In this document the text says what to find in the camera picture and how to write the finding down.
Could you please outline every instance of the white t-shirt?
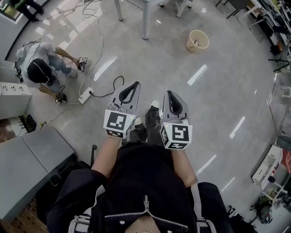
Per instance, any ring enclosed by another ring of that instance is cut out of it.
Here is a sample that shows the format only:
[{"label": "white t-shirt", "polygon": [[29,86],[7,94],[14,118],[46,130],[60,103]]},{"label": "white t-shirt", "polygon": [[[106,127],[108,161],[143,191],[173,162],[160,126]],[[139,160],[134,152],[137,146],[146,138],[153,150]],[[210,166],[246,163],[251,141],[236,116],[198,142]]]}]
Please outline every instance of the white t-shirt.
[{"label": "white t-shirt", "polygon": [[25,83],[27,86],[34,87],[37,89],[40,88],[40,83],[35,83],[29,79],[29,77],[27,75],[27,68],[30,65],[30,63],[36,58],[40,58],[41,60],[45,61],[46,64],[49,64],[49,58],[47,56],[47,53],[55,53],[55,47],[53,47],[52,44],[36,43],[33,46],[31,46],[31,48],[26,53],[25,60],[20,65],[20,68],[21,68],[22,78],[24,81],[23,83]]}]

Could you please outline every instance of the beige bucket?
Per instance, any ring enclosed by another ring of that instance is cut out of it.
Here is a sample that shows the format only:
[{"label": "beige bucket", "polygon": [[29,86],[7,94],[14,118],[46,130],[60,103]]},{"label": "beige bucket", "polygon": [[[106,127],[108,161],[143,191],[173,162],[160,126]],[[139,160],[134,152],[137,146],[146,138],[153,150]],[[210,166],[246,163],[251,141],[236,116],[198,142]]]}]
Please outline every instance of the beige bucket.
[{"label": "beige bucket", "polygon": [[193,30],[190,32],[186,47],[190,52],[198,52],[206,49],[209,46],[208,36],[200,30]]}]

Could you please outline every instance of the chair leg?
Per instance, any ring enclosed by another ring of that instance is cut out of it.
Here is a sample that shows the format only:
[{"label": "chair leg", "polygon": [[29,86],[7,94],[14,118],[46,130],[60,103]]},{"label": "chair leg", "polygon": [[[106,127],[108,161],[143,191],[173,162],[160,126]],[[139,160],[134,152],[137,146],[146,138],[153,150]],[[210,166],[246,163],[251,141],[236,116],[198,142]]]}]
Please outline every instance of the chair leg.
[{"label": "chair leg", "polygon": [[219,0],[219,2],[216,4],[215,7],[217,7],[221,2],[222,2],[222,0]]},{"label": "chair leg", "polygon": [[118,15],[118,20],[122,21],[123,18],[122,18],[122,13],[121,13],[120,2],[119,2],[119,0],[114,0],[114,3],[115,3],[117,15]]},{"label": "chair leg", "polygon": [[185,7],[187,5],[187,2],[188,2],[188,0],[183,0],[183,2],[181,3],[181,5],[180,5],[180,7],[178,9],[178,13],[176,15],[178,18],[181,17],[181,14],[183,13],[183,11],[184,11],[184,9],[185,9]]},{"label": "chair leg", "polygon": [[238,12],[240,12],[240,10],[237,10],[237,12],[236,13],[234,13],[232,16],[235,16]]},{"label": "chair leg", "polygon": [[231,16],[233,16],[234,14],[236,14],[237,13],[237,11],[239,11],[239,10],[235,10],[234,12],[232,12],[226,19],[228,19],[228,18],[230,18]]},{"label": "chair leg", "polygon": [[150,7],[145,3],[143,8],[143,34],[142,38],[147,40],[149,38],[149,25],[150,25]]}]

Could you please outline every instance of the gray tile floor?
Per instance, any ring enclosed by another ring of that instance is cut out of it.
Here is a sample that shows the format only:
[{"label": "gray tile floor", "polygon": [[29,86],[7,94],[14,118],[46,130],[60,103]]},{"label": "gray tile floor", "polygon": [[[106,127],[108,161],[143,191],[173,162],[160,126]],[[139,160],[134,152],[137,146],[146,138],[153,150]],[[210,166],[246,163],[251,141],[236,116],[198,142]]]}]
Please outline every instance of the gray tile floor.
[{"label": "gray tile floor", "polygon": [[[57,7],[66,10],[76,3],[76,0],[51,0],[43,17],[53,15]],[[274,64],[267,60],[272,58],[270,45],[266,39],[258,43],[246,20],[237,20],[243,12],[226,20],[234,10],[230,4],[217,8],[214,0],[194,0],[194,4],[192,9],[185,9],[180,19],[176,18],[174,2],[168,2],[164,8],[154,7],[147,41],[141,38],[139,9],[123,1],[124,20],[119,22],[112,0],[91,4],[89,8],[96,9],[100,18],[104,48],[82,91],[90,86],[95,94],[104,95],[112,91],[112,82],[119,75],[126,82],[139,81],[137,113],[142,118],[149,103],[153,99],[161,102],[165,91],[179,94],[188,103],[191,114],[193,143],[186,151],[194,170],[199,171],[199,180],[216,184],[225,204],[234,205],[249,220],[253,217],[249,206],[260,194],[250,175],[276,137],[267,105],[275,78]],[[101,49],[97,18],[86,19],[81,12],[80,7],[67,17],[59,15],[30,24],[9,58],[13,61],[16,49],[41,37],[72,56],[88,56],[90,64],[77,78],[60,74],[71,103],[77,102],[79,87]],[[200,54],[190,53],[185,46],[193,29],[204,31],[210,39],[209,48]],[[94,81],[94,74],[107,66],[104,64],[110,65]],[[208,70],[194,85],[187,85],[203,64],[208,65]],[[279,74],[271,100],[277,129],[291,102],[281,97],[280,85],[291,86],[288,75]],[[50,96],[38,90],[31,92],[28,112],[38,123],[49,121],[66,107],[55,105]],[[90,161],[92,144],[100,146],[106,137],[102,125],[109,101],[110,97],[90,98],[84,105],[70,106],[51,123],[86,162]],[[241,119],[244,121],[231,138]]]}]

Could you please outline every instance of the person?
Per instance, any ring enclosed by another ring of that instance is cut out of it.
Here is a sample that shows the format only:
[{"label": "person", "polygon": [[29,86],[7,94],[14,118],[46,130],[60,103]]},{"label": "person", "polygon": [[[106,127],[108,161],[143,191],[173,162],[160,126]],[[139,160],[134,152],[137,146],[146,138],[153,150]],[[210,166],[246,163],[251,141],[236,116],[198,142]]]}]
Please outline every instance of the person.
[{"label": "person", "polygon": [[9,4],[15,10],[22,13],[31,22],[38,22],[39,19],[37,19],[36,16],[28,10],[27,6],[31,6],[36,10],[37,13],[41,15],[43,15],[45,12],[42,6],[34,2],[33,0],[1,0],[1,2],[2,6],[5,4]]},{"label": "person", "polygon": [[30,43],[19,49],[16,53],[16,60],[20,60],[19,66],[24,84],[59,100],[60,83],[56,71],[62,71],[68,77],[76,77],[77,71],[66,67],[64,61],[56,54],[67,57],[77,66],[79,65],[79,60],[63,49],[43,42]]},{"label": "person", "polygon": [[[121,148],[120,138],[107,138],[92,169],[69,174],[47,213],[49,232],[205,233],[215,232],[207,227],[212,222],[216,232],[232,233],[217,187],[197,184],[185,151],[166,150],[160,129],[159,102],[153,101],[145,126],[137,118]],[[194,212],[199,207],[194,187],[199,188],[202,207],[208,207],[202,213],[209,224]],[[200,231],[197,223],[204,224]]]}]

